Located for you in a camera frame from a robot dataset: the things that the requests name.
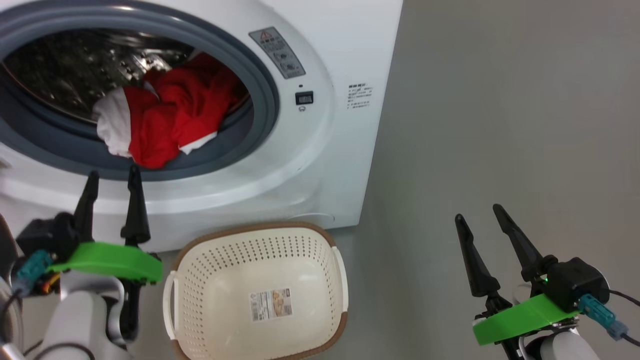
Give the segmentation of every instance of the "laundry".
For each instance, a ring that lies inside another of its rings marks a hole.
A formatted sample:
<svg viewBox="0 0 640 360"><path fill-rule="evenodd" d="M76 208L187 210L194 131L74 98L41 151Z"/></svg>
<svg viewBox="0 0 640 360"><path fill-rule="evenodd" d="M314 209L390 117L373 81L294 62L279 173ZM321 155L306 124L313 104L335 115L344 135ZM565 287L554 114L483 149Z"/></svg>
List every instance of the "laundry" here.
<svg viewBox="0 0 640 360"><path fill-rule="evenodd" d="M246 96L238 77L205 53L168 72L150 70L143 80L144 87L110 91L93 114L109 153L150 169L215 138L225 114Z"/></svg>

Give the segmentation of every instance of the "laundry basket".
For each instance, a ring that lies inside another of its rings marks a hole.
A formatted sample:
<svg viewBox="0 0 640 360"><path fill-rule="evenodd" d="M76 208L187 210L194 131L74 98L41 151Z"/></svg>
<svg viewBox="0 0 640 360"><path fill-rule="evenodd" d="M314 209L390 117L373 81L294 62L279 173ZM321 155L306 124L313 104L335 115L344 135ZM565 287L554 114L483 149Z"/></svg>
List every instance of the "laundry basket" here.
<svg viewBox="0 0 640 360"><path fill-rule="evenodd" d="M340 338L348 306L340 251L326 231L306 223L196 239L178 255L163 294L176 354L194 360L318 354Z"/></svg>

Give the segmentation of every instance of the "front-loading washing machine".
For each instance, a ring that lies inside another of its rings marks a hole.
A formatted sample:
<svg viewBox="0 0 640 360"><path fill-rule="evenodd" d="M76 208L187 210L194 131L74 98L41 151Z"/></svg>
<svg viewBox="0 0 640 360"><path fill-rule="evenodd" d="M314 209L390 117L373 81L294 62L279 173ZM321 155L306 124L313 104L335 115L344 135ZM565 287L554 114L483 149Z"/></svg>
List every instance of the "front-loading washing machine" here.
<svg viewBox="0 0 640 360"><path fill-rule="evenodd" d="M179 249L226 227L360 218L401 0L5 0L0 4L0 214L14 234L72 211L100 174L97 241L120 243L131 161L96 135L92 102L203 51L248 97L218 137L144 170L152 239Z"/></svg>

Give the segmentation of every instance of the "stainless steel drum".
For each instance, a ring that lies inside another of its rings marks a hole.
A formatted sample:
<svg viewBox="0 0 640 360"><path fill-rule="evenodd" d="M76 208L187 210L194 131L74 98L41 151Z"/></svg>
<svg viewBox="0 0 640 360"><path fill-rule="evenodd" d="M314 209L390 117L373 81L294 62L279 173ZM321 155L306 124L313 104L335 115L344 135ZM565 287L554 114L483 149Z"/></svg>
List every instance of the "stainless steel drum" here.
<svg viewBox="0 0 640 360"><path fill-rule="evenodd" d="M71 117L95 123L93 104L111 89L140 86L146 71L171 70L193 48L133 31L82 29L30 42L4 60L26 92Z"/></svg>

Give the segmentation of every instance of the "basket handle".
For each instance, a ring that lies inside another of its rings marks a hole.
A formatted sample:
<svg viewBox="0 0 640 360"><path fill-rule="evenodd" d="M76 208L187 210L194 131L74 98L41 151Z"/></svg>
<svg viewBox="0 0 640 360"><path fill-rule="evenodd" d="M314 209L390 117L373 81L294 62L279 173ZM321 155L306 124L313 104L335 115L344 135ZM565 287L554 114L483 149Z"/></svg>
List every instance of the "basket handle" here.
<svg viewBox="0 0 640 360"><path fill-rule="evenodd" d="M335 258L338 261L338 269L340 269L340 279L342 280L342 312L349 309L349 284L347 283L347 270L344 268L344 260L342 254L337 247L332 247Z"/></svg>
<svg viewBox="0 0 640 360"><path fill-rule="evenodd" d="M167 335L171 340L175 340L175 329L173 328L173 319L171 317L171 295L173 287L178 287L178 279L175 278L175 270L172 270L169 273L169 276L166 277L166 281L164 282L164 291L162 295L162 313L164 316L164 328L166 329ZM173 300L173 315L178 317L178 298Z"/></svg>

